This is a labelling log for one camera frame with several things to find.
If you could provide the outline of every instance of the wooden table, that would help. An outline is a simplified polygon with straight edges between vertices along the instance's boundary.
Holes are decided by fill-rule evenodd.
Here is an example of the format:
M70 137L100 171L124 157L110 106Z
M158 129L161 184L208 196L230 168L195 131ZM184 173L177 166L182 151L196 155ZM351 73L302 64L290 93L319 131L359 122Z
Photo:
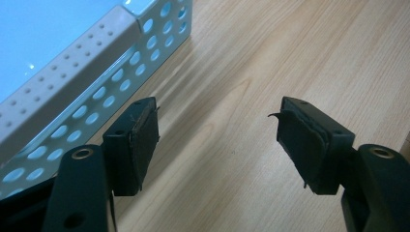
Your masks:
M119 230L345 231L342 188L304 189L267 115L283 96L300 98L356 133L355 148L399 150L410 131L410 2L194 0L192 23L130 100L157 98L161 140L143 191L116 198Z

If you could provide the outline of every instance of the wooden surface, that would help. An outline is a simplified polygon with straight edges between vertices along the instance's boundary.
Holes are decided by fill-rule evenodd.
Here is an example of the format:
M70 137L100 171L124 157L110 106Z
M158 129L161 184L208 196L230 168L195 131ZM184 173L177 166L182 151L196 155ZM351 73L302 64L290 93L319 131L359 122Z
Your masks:
M410 2L194 0L192 23L131 99L157 98L161 140L143 191L115 200L119 230L345 231L342 188L304 189L267 115L300 98L356 133L355 148L399 150Z

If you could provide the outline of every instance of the perforated basket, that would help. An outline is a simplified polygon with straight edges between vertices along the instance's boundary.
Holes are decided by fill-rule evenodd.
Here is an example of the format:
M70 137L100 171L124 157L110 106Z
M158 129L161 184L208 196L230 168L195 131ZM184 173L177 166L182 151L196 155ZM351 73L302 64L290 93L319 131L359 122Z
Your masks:
M0 151L47 124L2 164L0 199L53 176L62 155L84 144L190 35L191 10L192 0L125 1L3 101Z

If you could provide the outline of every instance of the perforated side panel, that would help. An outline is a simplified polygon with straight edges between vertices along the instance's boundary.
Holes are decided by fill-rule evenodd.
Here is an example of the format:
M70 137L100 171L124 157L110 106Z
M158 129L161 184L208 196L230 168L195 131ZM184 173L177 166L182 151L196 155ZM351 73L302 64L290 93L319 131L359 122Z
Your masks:
M191 9L191 0L159 0L138 15L138 42L0 169L0 199L54 175L62 155L84 144L189 36Z

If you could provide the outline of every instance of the round joint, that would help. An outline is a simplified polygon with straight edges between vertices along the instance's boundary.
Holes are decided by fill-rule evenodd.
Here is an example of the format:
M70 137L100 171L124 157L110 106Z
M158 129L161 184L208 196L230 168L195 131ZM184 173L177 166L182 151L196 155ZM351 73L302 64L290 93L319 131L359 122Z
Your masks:
M83 159L91 157L93 155L93 153L94 153L93 149L83 148L83 149L79 149L79 150L75 151L72 154L72 158L74 160L83 160Z
M379 147L372 147L370 148L370 151L375 156L383 159L393 159L395 157L395 155L390 151Z

